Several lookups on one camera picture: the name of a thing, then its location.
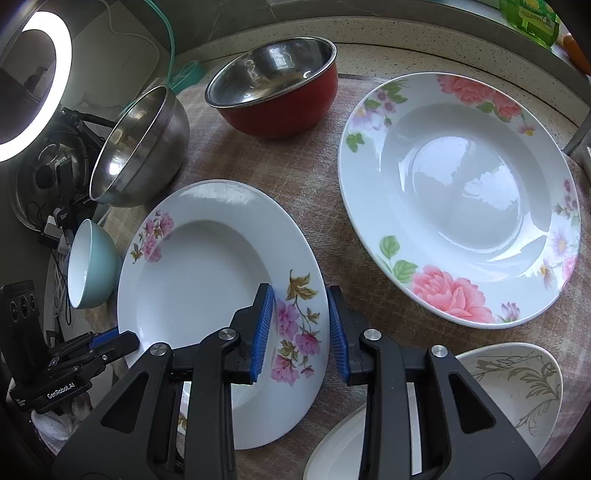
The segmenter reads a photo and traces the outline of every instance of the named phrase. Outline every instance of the plate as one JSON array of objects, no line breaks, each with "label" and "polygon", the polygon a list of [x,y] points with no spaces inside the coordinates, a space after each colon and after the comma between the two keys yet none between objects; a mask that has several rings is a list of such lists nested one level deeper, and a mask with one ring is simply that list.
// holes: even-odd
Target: plate
[{"label": "plate", "polygon": [[[539,455],[554,429],[562,402],[562,374],[554,357],[530,343],[500,343],[457,358]],[[407,384],[407,388],[414,475],[421,472],[421,443],[414,387]],[[357,480],[364,429],[365,406],[322,439],[308,460],[304,480]]]},{"label": "plate", "polygon": [[[119,330],[138,335],[132,365],[156,342],[179,348],[230,325],[259,283],[275,293],[263,370],[232,386],[234,444],[255,448],[306,414],[329,352],[328,303],[316,259],[291,217],[263,192],[229,180],[189,185],[148,215],[125,257]],[[180,429],[187,414],[181,404]]]},{"label": "plate", "polygon": [[452,322],[525,323],[573,271],[579,203],[560,149],[477,80],[416,73],[377,87],[343,130],[339,183],[381,270]]}]

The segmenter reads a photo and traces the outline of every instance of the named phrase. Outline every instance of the silver screw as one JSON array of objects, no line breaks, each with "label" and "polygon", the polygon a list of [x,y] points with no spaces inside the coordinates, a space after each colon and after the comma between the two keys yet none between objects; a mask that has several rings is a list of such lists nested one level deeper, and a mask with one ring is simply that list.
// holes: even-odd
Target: silver screw
[{"label": "silver screw", "polygon": [[155,343],[150,347],[150,353],[154,356],[164,355],[166,350],[168,350],[166,343]]},{"label": "silver screw", "polygon": [[380,340],[380,338],[382,338],[382,332],[375,328],[368,328],[364,331],[363,336],[367,338],[367,340]]},{"label": "silver screw", "polygon": [[443,345],[433,345],[431,347],[431,353],[439,358],[443,358],[444,356],[447,356],[447,348]]},{"label": "silver screw", "polygon": [[233,328],[224,328],[217,334],[220,340],[232,340],[236,336],[236,330]]}]

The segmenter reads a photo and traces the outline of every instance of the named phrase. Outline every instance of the dish soap bottle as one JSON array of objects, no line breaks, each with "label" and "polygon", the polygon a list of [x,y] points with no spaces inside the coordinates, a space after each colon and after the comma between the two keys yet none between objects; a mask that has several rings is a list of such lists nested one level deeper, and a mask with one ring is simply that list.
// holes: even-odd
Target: dish soap bottle
[{"label": "dish soap bottle", "polygon": [[499,0],[505,19],[520,32],[550,48],[558,37],[560,19],[544,0]]}]

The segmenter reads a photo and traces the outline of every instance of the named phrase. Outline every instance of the tablecloth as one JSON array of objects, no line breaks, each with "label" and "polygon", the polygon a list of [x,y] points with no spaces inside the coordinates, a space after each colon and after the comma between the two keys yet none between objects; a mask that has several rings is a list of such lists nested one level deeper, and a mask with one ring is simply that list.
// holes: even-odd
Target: tablecloth
[{"label": "tablecloth", "polygon": [[[568,159],[582,210],[579,258],[569,284],[539,318],[506,330],[478,330],[456,325],[428,312],[402,293],[374,264],[358,240],[343,205],[337,178],[337,148],[345,121],[355,105],[380,81],[341,77],[329,113],[312,129],[292,138],[262,141],[230,127],[203,100],[203,88],[180,96],[191,134],[187,160],[171,185],[150,205],[114,209],[105,229],[121,255],[148,213],[171,192],[206,179],[248,183],[275,199],[295,220],[310,244],[327,285],[339,285],[351,308],[402,345],[426,348],[444,344],[455,354],[500,342],[530,342],[558,360],[564,377],[563,403],[556,428],[541,461],[548,461],[573,430],[591,400],[591,203],[583,170]],[[101,332],[116,325],[116,296],[87,311],[91,327]],[[123,365],[116,369],[122,374]],[[302,421],[269,445],[236,453],[239,478],[296,480],[318,442],[363,403],[362,387],[342,384],[329,366],[316,401]]]}]

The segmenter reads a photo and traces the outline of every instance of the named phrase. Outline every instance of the teal cable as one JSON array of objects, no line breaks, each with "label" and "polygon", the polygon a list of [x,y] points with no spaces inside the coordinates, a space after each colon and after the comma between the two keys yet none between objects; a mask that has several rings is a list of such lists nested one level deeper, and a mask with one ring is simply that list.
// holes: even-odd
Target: teal cable
[{"label": "teal cable", "polygon": [[145,0],[145,2],[158,14],[158,16],[162,19],[166,28],[168,29],[168,36],[170,37],[170,64],[168,65],[168,75],[166,75],[166,81],[164,82],[165,85],[170,87],[170,79],[173,76],[173,64],[174,64],[174,35],[173,35],[173,28],[170,26],[170,22],[166,15],[162,13],[162,11],[156,6],[156,4],[152,0]]}]

